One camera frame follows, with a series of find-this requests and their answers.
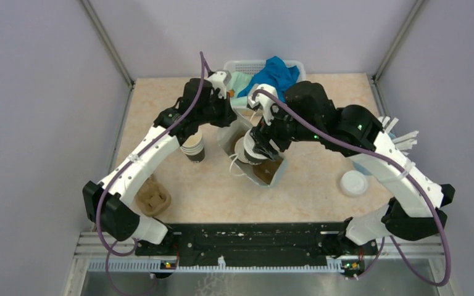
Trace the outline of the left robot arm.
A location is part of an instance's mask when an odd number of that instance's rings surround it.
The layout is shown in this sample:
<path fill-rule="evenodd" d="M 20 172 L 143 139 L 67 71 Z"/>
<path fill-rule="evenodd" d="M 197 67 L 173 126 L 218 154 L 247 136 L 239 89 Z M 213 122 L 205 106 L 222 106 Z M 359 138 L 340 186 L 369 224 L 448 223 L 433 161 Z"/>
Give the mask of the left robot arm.
<path fill-rule="evenodd" d="M 230 105 L 226 71 L 211 72 L 207 78 L 192 78 L 176 104 L 158 115 L 134 151 L 109 175 L 83 188 L 86 212 L 98 232 L 107 232 L 118 241 L 135 239 L 149 242 L 157 254 L 173 247 L 168 227 L 155 218 L 131 209 L 137 192 L 155 169 L 204 124 L 227 127 L 236 120 Z"/>

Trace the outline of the brown cardboard cup carrier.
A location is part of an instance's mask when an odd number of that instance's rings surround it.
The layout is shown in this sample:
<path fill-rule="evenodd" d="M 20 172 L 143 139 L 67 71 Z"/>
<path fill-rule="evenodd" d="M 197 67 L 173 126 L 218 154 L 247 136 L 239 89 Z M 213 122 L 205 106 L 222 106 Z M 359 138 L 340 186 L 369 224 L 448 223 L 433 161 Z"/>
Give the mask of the brown cardboard cup carrier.
<path fill-rule="evenodd" d="M 135 196 L 137 207 L 142 214 L 154 217 L 169 208 L 172 198 L 169 191 L 151 175 Z"/>

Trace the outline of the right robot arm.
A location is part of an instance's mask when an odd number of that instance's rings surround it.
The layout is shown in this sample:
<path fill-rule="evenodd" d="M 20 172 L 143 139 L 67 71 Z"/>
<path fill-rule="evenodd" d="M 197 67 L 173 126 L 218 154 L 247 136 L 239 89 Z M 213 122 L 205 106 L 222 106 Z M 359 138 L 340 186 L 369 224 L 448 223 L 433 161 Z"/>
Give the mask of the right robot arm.
<path fill-rule="evenodd" d="M 318 142 L 363 166 L 392 194 L 390 201 L 364 216 L 348 218 L 337 245 L 353 254 L 368 241 L 393 236 L 418 241 L 444 236 L 454 187 L 426 177 L 390 138 L 374 114 L 360 105 L 336 107 L 319 83 L 301 81 L 279 96 L 273 86 L 257 85 L 248 106 L 262 119 L 245 141 L 250 162 L 274 159 L 294 142 Z"/>

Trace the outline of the white lid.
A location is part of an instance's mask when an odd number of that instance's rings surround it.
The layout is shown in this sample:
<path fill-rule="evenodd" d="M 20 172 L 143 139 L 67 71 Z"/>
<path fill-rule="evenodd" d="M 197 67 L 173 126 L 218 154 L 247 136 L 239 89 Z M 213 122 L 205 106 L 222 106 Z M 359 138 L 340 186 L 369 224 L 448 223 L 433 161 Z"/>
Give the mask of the white lid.
<path fill-rule="evenodd" d="M 280 158 L 279 151 L 263 147 L 254 141 L 245 139 L 244 154 L 247 162 L 253 165 L 264 163 L 266 160 L 275 161 Z"/>
<path fill-rule="evenodd" d="M 235 145 L 234 145 L 234 152 L 236 154 L 236 158 L 242 162 L 242 163 L 246 163 L 246 157 L 245 157 L 245 154 L 244 154 L 244 138 L 241 137 L 239 138 L 236 142 L 235 142 Z"/>

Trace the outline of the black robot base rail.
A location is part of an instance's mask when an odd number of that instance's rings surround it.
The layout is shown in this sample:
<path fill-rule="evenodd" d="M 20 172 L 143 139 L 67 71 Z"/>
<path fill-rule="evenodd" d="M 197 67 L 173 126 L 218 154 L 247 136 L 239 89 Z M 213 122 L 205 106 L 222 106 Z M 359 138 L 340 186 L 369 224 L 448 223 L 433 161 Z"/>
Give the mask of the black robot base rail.
<path fill-rule="evenodd" d="M 116 242 L 108 255 L 98 235 L 84 232 L 75 258 L 87 259 L 90 271 L 171 273 L 342 273 L 364 270 L 371 259 L 430 260 L 444 257 L 438 236 L 418 241 L 375 239 L 341 256 L 331 243 L 338 223 L 251 223 L 172 225 L 163 244 Z"/>

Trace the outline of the pale blue paper bag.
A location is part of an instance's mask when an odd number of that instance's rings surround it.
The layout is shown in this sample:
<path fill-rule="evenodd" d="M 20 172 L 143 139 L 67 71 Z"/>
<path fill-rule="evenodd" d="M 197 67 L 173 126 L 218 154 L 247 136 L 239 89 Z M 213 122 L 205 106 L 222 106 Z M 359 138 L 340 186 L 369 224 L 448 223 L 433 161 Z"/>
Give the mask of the pale blue paper bag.
<path fill-rule="evenodd" d="M 219 128 L 217 143 L 230 159 L 229 172 L 235 177 L 245 177 L 258 186 L 273 187 L 288 167 L 288 160 L 279 153 L 273 160 L 258 159 L 245 151 L 246 133 L 252 128 L 249 118 L 235 110 L 236 120 L 228 127 Z"/>

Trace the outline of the stack of paper cups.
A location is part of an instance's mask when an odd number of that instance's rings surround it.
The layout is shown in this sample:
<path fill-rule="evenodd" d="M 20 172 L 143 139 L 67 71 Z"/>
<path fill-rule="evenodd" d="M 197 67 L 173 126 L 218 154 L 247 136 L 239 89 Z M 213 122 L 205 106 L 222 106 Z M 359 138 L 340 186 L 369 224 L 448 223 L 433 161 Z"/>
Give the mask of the stack of paper cups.
<path fill-rule="evenodd" d="M 193 163 L 199 163 L 206 157 L 202 131 L 190 136 L 180 147 L 180 150 Z"/>

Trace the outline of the stack of white lids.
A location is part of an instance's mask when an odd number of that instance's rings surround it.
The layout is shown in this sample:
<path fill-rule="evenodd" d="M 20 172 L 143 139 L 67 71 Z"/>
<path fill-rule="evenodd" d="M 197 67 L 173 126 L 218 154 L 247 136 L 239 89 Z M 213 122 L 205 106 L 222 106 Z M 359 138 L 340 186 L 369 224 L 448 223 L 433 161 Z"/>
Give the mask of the stack of white lids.
<path fill-rule="evenodd" d="M 358 197 L 368 191 L 369 183 L 365 175 L 356 170 L 350 170 L 340 178 L 339 187 L 343 194 Z"/>

